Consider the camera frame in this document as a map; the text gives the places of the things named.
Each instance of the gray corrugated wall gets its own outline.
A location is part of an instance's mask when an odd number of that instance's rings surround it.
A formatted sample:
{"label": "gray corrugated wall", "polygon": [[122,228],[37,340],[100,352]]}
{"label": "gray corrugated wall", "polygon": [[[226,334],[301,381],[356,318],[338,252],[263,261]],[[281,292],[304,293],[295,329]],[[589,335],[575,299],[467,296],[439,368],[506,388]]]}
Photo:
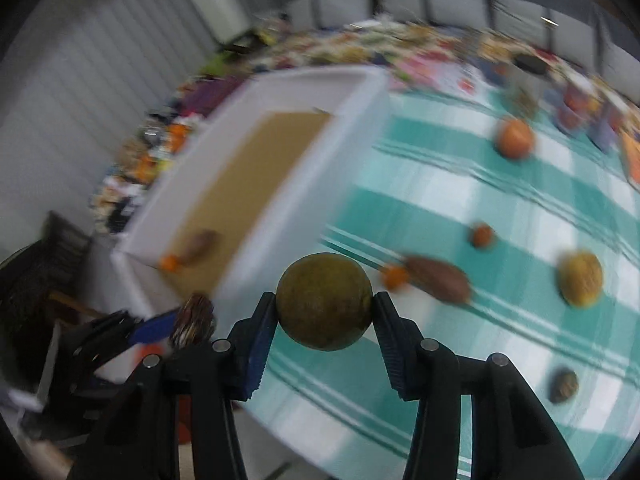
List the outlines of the gray corrugated wall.
{"label": "gray corrugated wall", "polygon": [[0,63],[0,260],[88,198],[145,110],[215,51],[189,0],[42,0]]}

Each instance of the black lid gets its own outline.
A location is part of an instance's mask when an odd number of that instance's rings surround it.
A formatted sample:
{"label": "black lid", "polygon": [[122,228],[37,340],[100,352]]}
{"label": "black lid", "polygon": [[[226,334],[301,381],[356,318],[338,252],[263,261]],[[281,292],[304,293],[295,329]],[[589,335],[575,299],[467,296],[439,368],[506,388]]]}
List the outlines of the black lid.
{"label": "black lid", "polygon": [[545,75],[549,65],[542,59],[531,54],[518,54],[513,57],[513,63],[519,69],[533,75]]}

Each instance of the green and white tablecloth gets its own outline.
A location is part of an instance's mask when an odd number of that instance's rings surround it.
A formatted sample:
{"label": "green and white tablecloth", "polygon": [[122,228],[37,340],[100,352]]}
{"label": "green and white tablecloth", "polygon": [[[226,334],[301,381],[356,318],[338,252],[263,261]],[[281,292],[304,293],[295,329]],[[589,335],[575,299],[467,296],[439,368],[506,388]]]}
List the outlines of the green and white tablecloth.
{"label": "green and white tablecloth", "polygon": [[[457,354],[508,355],[558,425],[587,478],[606,478],[640,431],[640,198],[617,154],[569,139],[544,118],[535,156],[514,163],[494,150],[504,111],[441,96],[392,95],[388,131],[372,147],[317,251],[358,260],[376,290],[377,269],[405,253],[460,266],[472,306],[441,304],[415,288],[392,298],[401,316]],[[468,226],[499,241],[476,251]],[[605,291],[590,310],[567,307],[555,284],[558,256],[593,251]],[[558,367],[580,389],[546,400]],[[339,352],[295,344],[278,329],[262,386],[247,408],[293,449],[342,480],[401,478],[416,402],[389,385],[372,328]],[[463,399],[458,478],[471,468],[470,399]]]}

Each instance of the white box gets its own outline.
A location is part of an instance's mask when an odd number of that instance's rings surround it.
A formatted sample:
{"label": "white box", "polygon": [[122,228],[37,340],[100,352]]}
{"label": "white box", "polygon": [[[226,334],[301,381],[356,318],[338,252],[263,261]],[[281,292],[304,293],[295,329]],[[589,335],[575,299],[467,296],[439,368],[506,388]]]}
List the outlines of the white box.
{"label": "white box", "polygon": [[175,232],[257,123],[270,112],[320,108],[334,115],[300,157],[211,291],[217,336],[248,317],[284,270],[308,254],[350,188],[354,172],[390,117],[386,71],[373,66],[287,70],[258,76],[202,126],[174,167],[156,182],[111,257],[135,316],[177,308],[156,270]]}

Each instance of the screw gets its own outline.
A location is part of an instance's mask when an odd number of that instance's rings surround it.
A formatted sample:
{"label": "screw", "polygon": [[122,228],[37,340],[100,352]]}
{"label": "screw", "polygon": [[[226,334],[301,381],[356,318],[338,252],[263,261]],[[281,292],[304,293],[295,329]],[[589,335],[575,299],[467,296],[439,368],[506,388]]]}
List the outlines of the screw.
{"label": "screw", "polygon": [[427,352],[434,352],[438,348],[440,348],[440,344],[435,339],[431,339],[430,337],[420,341],[420,346],[422,347],[423,350],[426,350]]}
{"label": "screw", "polygon": [[509,358],[505,354],[501,354],[500,352],[496,352],[491,355],[491,361],[498,366],[506,366],[509,364]]}
{"label": "screw", "polygon": [[214,352],[226,352],[231,348],[231,343],[227,339],[216,339],[211,347]]}
{"label": "screw", "polygon": [[151,354],[142,359],[142,365],[145,368],[153,368],[160,362],[160,356],[158,354]]}

